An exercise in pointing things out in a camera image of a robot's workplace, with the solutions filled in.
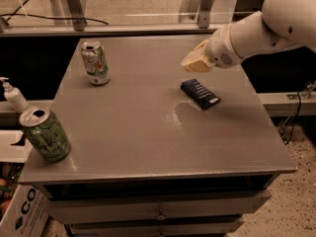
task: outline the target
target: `can lid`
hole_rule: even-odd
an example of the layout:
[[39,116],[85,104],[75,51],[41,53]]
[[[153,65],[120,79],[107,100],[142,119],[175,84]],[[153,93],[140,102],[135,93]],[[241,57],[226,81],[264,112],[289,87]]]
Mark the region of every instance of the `can lid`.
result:
[[20,115],[20,124],[32,127],[43,123],[49,117],[49,108],[29,107]]
[[90,40],[86,41],[82,44],[81,48],[83,50],[91,51],[98,49],[101,46],[101,44],[97,40]]

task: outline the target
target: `gray tabletop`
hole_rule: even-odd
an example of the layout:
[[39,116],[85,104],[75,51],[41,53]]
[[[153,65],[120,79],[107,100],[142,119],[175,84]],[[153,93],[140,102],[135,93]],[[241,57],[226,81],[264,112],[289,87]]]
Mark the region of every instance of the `gray tabletop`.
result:
[[[188,73],[208,36],[99,39],[111,81],[92,86],[75,51],[52,110],[72,144],[58,163],[34,150],[20,182],[222,177],[296,170],[241,66]],[[197,78],[221,102],[202,111],[180,84]]]

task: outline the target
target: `speckled floor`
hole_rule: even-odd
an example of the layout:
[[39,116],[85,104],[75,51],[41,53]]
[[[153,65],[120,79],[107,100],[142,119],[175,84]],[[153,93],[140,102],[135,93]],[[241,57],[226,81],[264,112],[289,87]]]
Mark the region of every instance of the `speckled floor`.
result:
[[[228,237],[316,236],[316,146],[305,126],[299,122],[286,145],[298,171],[279,176],[269,187],[272,198],[256,213],[244,215],[245,223]],[[64,236],[64,227],[53,220],[42,234]]]

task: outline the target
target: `pump dispenser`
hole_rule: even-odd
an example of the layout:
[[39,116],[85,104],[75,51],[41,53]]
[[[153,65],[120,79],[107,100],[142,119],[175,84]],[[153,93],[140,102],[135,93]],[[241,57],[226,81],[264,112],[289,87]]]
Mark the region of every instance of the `pump dispenser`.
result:
[[22,95],[21,91],[18,88],[13,87],[7,80],[9,80],[9,78],[0,77],[0,81],[2,81],[2,86],[4,88],[4,97],[15,111],[21,112],[25,110],[29,103]]

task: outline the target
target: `white pump bottle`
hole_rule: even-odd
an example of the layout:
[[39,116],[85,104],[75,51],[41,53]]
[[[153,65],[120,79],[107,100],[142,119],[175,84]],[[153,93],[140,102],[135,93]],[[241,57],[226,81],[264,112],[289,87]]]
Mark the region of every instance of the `white pump bottle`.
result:
[[26,98],[18,88],[13,87],[9,82],[6,82],[6,80],[9,80],[9,78],[0,77],[0,81],[2,81],[2,86],[4,88],[4,97],[15,111],[21,112],[25,110],[29,105]]

